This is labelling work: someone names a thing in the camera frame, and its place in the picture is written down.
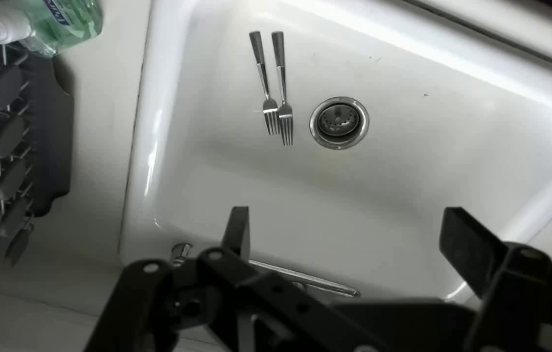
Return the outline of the green dish soap bottle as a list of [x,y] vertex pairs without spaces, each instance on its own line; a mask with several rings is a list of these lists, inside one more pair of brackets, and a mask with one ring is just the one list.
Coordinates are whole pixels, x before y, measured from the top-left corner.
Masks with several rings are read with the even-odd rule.
[[0,46],[56,57],[103,34],[101,0],[0,0]]

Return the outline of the steel sink drain strainer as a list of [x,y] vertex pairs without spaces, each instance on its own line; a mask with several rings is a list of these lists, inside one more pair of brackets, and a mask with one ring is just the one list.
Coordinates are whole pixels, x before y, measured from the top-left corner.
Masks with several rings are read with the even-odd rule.
[[314,142],[332,151],[353,149],[367,138],[369,128],[369,110],[351,97],[328,99],[310,116]]

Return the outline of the right silver fork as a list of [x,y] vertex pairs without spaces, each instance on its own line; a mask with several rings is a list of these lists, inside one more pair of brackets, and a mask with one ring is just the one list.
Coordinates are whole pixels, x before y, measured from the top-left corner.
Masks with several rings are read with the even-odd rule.
[[285,145],[295,145],[295,110],[289,102],[285,32],[273,32],[273,48],[275,48],[279,85],[281,85],[281,91],[283,91],[283,102],[281,102],[281,108],[279,108],[281,138],[283,138]]

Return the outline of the white ceramic sink basin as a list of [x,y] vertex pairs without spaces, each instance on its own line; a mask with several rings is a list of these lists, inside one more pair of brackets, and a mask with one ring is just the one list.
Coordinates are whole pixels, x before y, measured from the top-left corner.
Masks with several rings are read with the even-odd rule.
[[[251,32],[279,108],[285,32],[295,145],[267,132]],[[334,97],[369,110],[353,149],[310,134]],[[552,222],[552,65],[402,0],[154,0],[120,257],[214,247],[238,206],[253,261],[367,300],[465,302],[445,210],[514,243]]]

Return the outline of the silver fork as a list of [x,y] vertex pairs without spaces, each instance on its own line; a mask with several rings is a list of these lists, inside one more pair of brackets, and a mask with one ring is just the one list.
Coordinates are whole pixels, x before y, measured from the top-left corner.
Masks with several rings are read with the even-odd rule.
[[295,145],[295,110],[289,102],[285,32],[273,32],[273,48],[275,48],[279,85],[281,85],[281,91],[283,91],[283,102],[281,102],[281,108],[279,108],[281,138],[283,138],[285,145]]
[[269,136],[277,136],[279,134],[279,116],[277,116],[279,104],[273,99],[271,85],[269,85],[263,34],[251,32],[250,40],[251,40],[253,57],[255,57],[255,63],[257,63],[257,69],[259,69],[261,87],[263,87],[263,93],[265,93],[263,118],[265,118]]

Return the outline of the black dish drying rack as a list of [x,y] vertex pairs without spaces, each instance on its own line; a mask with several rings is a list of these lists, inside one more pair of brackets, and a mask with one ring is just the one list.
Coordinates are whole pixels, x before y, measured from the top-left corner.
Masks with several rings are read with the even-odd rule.
[[0,46],[0,259],[9,265],[71,192],[73,134],[75,99],[56,61]]

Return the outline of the left silver fork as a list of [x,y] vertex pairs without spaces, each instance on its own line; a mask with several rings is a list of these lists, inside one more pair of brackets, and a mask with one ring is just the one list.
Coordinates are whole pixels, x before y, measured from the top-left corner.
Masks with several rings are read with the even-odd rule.
[[257,69],[259,69],[261,87],[263,87],[263,93],[265,93],[263,118],[265,118],[269,136],[277,136],[279,134],[279,116],[277,116],[279,104],[273,99],[271,85],[269,85],[263,34],[251,32],[250,40],[251,40],[253,57],[255,57],[255,63],[257,63]]

